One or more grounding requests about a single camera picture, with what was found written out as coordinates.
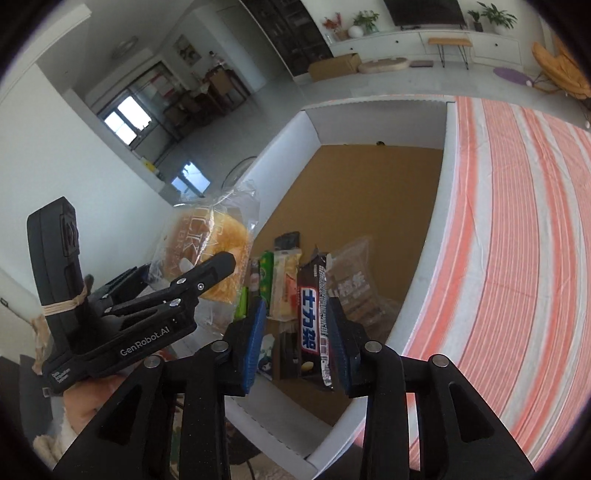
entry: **ceiling light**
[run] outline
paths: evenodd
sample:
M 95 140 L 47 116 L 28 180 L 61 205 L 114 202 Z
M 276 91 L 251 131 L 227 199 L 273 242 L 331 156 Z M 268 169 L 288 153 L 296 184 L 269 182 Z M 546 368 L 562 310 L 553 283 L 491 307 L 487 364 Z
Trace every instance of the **ceiling light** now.
M 138 40 L 138 37 L 136 37 L 135 35 L 131 37 L 129 40 L 124 40 L 115 47 L 113 53 L 111 54 L 111 58 L 113 60 L 120 59 L 123 55 L 129 52 L 129 50 L 135 47 L 135 44 L 138 42 Z

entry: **purple mat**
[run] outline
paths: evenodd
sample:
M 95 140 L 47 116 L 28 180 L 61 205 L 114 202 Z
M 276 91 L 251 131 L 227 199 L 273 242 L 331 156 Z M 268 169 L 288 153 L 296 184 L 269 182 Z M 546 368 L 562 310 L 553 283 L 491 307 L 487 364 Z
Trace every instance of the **purple mat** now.
M 509 80 L 510 82 L 517 83 L 519 85 L 527 85 L 527 82 L 532 82 L 532 79 L 529 78 L 525 73 L 518 72 L 514 69 L 497 67 L 493 70 L 493 72 L 495 72 L 495 75 L 501 77 L 502 79 Z

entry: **red and white striped fabric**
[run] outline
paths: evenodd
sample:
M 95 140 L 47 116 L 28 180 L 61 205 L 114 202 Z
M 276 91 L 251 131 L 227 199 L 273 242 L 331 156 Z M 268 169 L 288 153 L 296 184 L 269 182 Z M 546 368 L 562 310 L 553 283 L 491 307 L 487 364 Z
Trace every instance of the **red and white striped fabric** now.
M 447 355 L 534 467 L 591 395 L 591 135 L 458 97 L 455 195 L 403 355 Z M 411 465 L 418 430 L 409 395 Z

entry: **dark cabinet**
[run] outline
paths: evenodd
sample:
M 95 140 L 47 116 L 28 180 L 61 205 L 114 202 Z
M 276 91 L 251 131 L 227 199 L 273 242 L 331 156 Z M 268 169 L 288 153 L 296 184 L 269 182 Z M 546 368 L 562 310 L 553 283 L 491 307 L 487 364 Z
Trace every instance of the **dark cabinet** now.
M 322 33 L 300 0 L 242 0 L 293 76 L 310 63 L 332 58 Z

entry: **tv stand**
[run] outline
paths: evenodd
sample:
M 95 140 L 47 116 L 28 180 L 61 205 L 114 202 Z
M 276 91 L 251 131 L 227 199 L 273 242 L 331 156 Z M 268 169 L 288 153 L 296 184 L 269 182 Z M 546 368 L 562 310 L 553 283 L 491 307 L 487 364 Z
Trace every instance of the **tv stand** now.
M 519 41 L 501 35 L 458 29 L 419 28 L 378 32 L 361 38 L 353 38 L 330 45 L 335 57 L 358 53 L 362 61 L 405 57 L 409 60 L 434 60 L 439 62 L 435 45 L 429 38 L 464 38 L 472 43 L 467 48 L 467 62 L 493 67 L 509 67 L 523 71 Z M 446 60 L 463 62 L 457 51 L 446 51 Z

